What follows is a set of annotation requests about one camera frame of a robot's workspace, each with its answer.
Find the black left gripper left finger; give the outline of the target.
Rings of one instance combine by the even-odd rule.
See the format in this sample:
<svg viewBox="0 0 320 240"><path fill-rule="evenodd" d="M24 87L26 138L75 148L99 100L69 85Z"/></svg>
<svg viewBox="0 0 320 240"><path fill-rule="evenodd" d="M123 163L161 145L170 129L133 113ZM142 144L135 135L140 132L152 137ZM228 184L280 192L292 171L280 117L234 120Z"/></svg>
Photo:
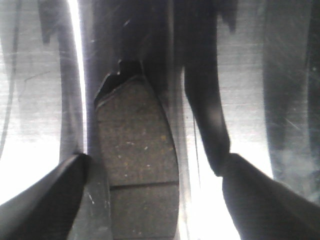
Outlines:
<svg viewBox="0 0 320 240"><path fill-rule="evenodd" d="M2 240L66 240L88 178L89 157L75 155L0 206Z"/></svg>

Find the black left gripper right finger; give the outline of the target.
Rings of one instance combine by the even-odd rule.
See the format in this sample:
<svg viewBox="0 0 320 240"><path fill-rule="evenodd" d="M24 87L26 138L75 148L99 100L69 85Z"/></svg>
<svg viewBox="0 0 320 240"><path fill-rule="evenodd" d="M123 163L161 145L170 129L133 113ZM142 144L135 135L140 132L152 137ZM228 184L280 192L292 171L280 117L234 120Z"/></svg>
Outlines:
<svg viewBox="0 0 320 240"><path fill-rule="evenodd" d="M320 208L238 154L223 169L223 197L242 240L318 240Z"/></svg>

